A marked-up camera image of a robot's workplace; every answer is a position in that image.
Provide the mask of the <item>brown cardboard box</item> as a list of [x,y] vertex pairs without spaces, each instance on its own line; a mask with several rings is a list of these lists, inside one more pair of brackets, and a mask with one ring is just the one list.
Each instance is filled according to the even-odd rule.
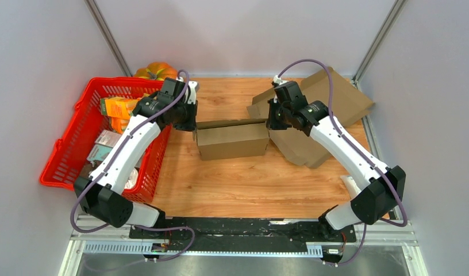
[[198,122],[193,132],[203,161],[263,156],[270,140],[263,118]]

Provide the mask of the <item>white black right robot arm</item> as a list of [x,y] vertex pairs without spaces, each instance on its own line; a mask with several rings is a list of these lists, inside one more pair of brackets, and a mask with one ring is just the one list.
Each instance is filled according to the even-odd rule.
[[350,201],[337,205],[319,218],[320,236],[332,241],[343,228],[374,224],[392,208],[402,206],[406,174],[369,153],[339,123],[331,109],[321,101],[308,103],[294,81],[273,82],[275,97],[268,100],[269,130],[293,127],[328,150],[349,172],[359,188]]

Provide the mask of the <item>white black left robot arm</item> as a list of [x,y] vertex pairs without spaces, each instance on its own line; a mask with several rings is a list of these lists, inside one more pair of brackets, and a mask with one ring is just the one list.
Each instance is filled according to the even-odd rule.
[[196,130],[198,90],[196,81],[166,78],[159,91],[139,100],[128,126],[105,160],[87,177],[76,179],[78,201],[71,216],[81,208],[107,225],[139,226],[154,239],[162,237],[167,224],[159,218],[160,209],[133,202],[122,194],[135,165],[140,159],[146,160],[147,148],[165,127]]

